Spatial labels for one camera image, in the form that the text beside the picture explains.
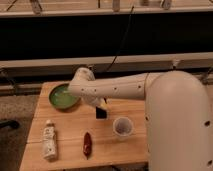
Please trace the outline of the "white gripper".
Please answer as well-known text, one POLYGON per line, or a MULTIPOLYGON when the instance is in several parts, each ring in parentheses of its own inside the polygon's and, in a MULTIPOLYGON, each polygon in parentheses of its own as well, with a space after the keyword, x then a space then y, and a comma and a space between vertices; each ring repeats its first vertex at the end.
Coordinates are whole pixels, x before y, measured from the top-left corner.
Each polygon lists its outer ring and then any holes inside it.
POLYGON ((83 97, 83 101, 90 106, 101 108, 102 110, 108 110, 107 103, 103 98, 98 97, 83 97))

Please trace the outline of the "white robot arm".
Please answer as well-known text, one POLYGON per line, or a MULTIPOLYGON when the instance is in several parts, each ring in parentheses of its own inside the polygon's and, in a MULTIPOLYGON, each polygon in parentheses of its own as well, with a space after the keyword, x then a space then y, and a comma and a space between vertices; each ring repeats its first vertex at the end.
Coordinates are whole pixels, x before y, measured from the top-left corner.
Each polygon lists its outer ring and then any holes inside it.
POLYGON ((143 100, 149 171, 213 171, 211 101, 195 76, 173 70, 96 79, 81 67, 68 91, 94 107, 101 98, 143 100))

